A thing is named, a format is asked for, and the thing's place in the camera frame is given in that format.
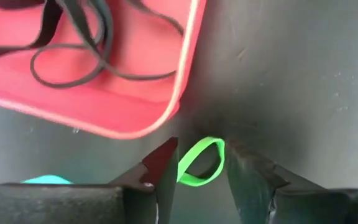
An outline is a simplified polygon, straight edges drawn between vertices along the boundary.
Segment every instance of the black rubber band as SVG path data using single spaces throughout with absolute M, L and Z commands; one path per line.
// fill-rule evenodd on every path
M 0 7 L 1 8 L 20 8 L 19 6 L 14 7 L 12 0 L 0 0 Z M 161 19 L 164 19 L 169 24 L 171 24 L 180 35 L 183 35 L 183 28 L 182 26 L 172 17 L 165 16 L 159 12 L 153 11 L 147 6 L 143 4 L 140 0 L 126 0 L 131 6 L 135 7 L 136 9 L 149 14 L 151 16 L 156 16 Z M 31 2 L 31 0 L 24 1 L 25 4 L 22 7 L 28 7 L 31 4 L 35 4 Z M 33 55 L 30 61 L 30 70 L 33 77 L 45 86 L 49 86 L 52 88 L 70 88 L 78 85 L 82 85 L 91 81 L 93 78 L 97 77 L 102 69 L 106 69 L 109 72 L 128 80 L 138 80 L 138 81 L 145 81 L 145 80 L 157 80 L 161 78 L 169 77 L 175 74 L 176 71 L 158 74 L 158 75 L 136 75 L 131 73 L 122 73 L 112 67 L 108 60 L 109 56 L 112 51 L 112 43 L 114 37 L 114 24 L 113 18 L 111 15 L 111 11 L 109 9 L 106 0 L 89 0 L 90 6 L 93 8 L 96 16 L 98 17 L 99 21 L 99 31 L 96 34 L 96 38 L 93 39 L 91 36 L 90 28 L 88 26 L 88 22 L 86 20 L 86 15 L 84 13 L 83 8 L 78 3 L 78 0 L 46 0 L 44 11 L 42 14 L 42 25 L 40 29 L 39 36 L 37 39 L 24 47 L 1 47 L 0 46 L 0 56 L 12 52 L 16 52 L 19 50 L 29 50 L 29 49 L 38 49 L 36 53 Z M 75 26 L 77 33 L 80 35 L 81 39 L 83 40 L 83 44 L 53 44 L 47 45 L 51 39 L 53 38 L 57 24 L 60 20 L 62 12 L 66 11 L 70 16 L 70 19 Z M 103 49 L 102 52 L 99 51 L 97 45 L 99 44 L 100 40 L 103 40 Z M 48 82 L 40 77 L 35 69 L 35 61 L 37 57 L 44 51 L 56 48 L 70 48 L 70 49 L 88 49 L 90 50 L 93 55 L 99 60 L 97 66 L 93 69 L 92 72 L 89 74 L 65 83 L 51 83 Z

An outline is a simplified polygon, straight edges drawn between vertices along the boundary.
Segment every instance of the turquoise object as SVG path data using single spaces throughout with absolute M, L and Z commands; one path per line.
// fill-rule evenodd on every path
M 25 180 L 23 184 L 73 184 L 72 182 L 65 180 L 56 175 L 43 175 L 33 179 Z

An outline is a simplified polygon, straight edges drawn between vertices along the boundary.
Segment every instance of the green rubber band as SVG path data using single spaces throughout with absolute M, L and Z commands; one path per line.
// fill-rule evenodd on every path
M 208 146 L 215 143 L 218 147 L 219 157 L 221 158 L 221 163 L 216 169 L 215 173 L 208 179 L 201 179 L 190 174 L 186 173 L 187 168 L 189 168 L 190 164 L 200 155 Z M 204 184 L 208 184 L 215 178 L 219 176 L 222 172 L 224 166 L 224 141 L 223 139 L 206 137 L 200 140 L 197 144 L 195 144 L 183 158 L 180 160 L 178 164 L 178 178 L 177 182 L 185 185 L 189 185 L 192 187 L 199 187 Z

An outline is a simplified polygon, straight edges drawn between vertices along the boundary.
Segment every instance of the black elastic cord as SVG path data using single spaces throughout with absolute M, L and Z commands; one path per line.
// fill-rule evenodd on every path
M 104 47 L 102 53 L 99 52 L 97 43 L 92 39 L 91 32 L 88 26 L 88 22 L 86 20 L 86 15 L 77 1 L 73 0 L 57 0 L 59 5 L 64 8 L 65 11 L 68 12 L 72 23 L 74 24 L 77 33 L 80 35 L 81 39 L 83 40 L 83 45 L 74 45 L 74 44 L 57 44 L 57 45 L 47 45 L 45 47 L 40 48 L 32 57 L 30 62 L 30 69 L 34 76 L 34 78 L 43 85 L 52 87 L 52 88 L 69 88 L 78 86 L 84 83 L 89 82 L 93 78 L 97 77 L 102 69 L 106 69 L 109 72 L 128 80 L 138 80 L 138 81 L 145 81 L 145 80 L 157 80 L 161 78 L 166 78 L 173 75 L 176 71 L 158 74 L 158 75 L 136 75 L 130 73 L 122 73 L 112 67 L 108 60 L 112 49 L 112 42 L 113 42 L 113 19 L 111 15 L 111 11 L 109 10 L 109 6 L 107 5 L 105 0 L 89 0 L 90 4 L 93 6 L 94 11 L 98 15 L 99 23 L 104 24 L 103 27 L 106 28 L 105 30 L 105 39 L 104 39 Z M 183 35 L 183 28 L 182 26 L 173 18 L 155 12 L 145 6 L 142 2 L 138 0 L 127 0 L 132 6 L 136 9 L 150 14 L 152 16 L 157 16 L 161 19 L 166 20 L 169 22 L 180 35 Z M 89 74 L 74 80 L 72 82 L 66 83 L 51 83 L 48 82 L 40 77 L 40 75 L 35 70 L 35 60 L 37 57 L 44 51 L 56 48 L 71 48 L 71 49 L 89 49 L 93 55 L 98 59 L 98 64 L 95 69 L 90 72 Z
M 23 3 L 25 5 L 23 7 L 27 7 L 28 4 L 30 4 L 29 2 L 30 1 L 24 1 Z M 10 0 L 0 0 L 0 4 L 1 8 L 11 9 L 14 7 L 14 4 L 11 3 Z M 45 2 L 44 11 L 42 13 L 40 32 L 36 40 L 33 43 L 22 47 L 0 46 L 0 56 L 21 50 L 37 49 L 49 44 L 55 35 L 55 31 L 57 29 L 57 25 L 59 23 L 60 17 L 62 16 L 62 13 L 62 8 L 55 1 L 47 0 Z
M 0 0 L 1 9 L 23 9 L 43 4 L 45 0 Z

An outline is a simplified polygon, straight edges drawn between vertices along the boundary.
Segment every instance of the red tray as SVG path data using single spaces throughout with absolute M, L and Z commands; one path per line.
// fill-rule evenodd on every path
M 185 89 L 206 0 L 143 0 L 150 8 L 175 18 L 185 36 L 163 20 L 150 17 L 124 0 L 109 1 L 114 17 L 110 63 L 123 72 L 165 73 L 174 77 L 151 82 L 128 81 L 102 72 L 93 81 L 70 89 L 41 85 L 30 73 L 34 50 L 0 57 L 0 106 L 67 124 L 109 138 L 133 139 L 157 129 L 179 108 Z M 37 36 L 42 6 L 16 11 L 0 9 L 0 45 L 26 45 Z M 95 33 L 96 17 L 86 9 Z M 66 16 L 52 43 L 81 43 Z M 35 64 L 48 81 L 70 81 L 96 64 L 86 50 L 51 50 Z

